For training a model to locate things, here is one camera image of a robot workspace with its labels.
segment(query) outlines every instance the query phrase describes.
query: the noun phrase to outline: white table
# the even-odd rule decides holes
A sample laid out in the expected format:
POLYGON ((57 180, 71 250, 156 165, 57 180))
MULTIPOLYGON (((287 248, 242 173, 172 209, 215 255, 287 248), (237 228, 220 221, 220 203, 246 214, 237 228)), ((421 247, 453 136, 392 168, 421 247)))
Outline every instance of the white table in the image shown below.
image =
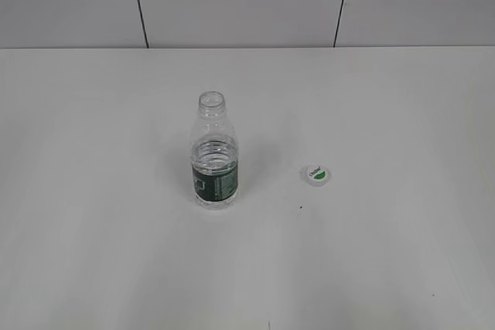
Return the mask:
POLYGON ((1 329, 493 329, 494 224, 495 48, 0 51, 1 329))

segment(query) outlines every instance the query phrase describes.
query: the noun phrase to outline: white bottle cap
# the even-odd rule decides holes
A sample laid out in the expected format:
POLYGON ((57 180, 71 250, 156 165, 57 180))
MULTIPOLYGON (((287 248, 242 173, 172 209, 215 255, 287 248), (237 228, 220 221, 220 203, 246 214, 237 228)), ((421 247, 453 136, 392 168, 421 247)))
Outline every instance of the white bottle cap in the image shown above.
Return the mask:
POLYGON ((307 165, 301 169, 301 176, 310 185, 321 187, 332 178, 330 170, 322 165, 307 165))

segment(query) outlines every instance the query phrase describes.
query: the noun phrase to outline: clear plastic bottle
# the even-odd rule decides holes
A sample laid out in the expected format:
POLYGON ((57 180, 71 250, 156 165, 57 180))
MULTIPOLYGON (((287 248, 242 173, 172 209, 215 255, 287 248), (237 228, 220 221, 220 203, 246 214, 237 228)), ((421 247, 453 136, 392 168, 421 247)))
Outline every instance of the clear plastic bottle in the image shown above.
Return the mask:
POLYGON ((197 200, 207 209, 226 208, 237 195, 239 147, 223 94, 201 94, 190 147, 197 200))

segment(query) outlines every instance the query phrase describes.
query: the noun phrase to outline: green label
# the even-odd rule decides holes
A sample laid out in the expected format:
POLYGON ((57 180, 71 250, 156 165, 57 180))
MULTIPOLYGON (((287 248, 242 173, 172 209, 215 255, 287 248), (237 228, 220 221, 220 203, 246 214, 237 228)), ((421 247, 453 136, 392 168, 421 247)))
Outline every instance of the green label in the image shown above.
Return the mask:
POLYGON ((224 201, 237 190, 237 164, 228 172, 207 175, 193 168, 194 190, 205 201, 224 201))

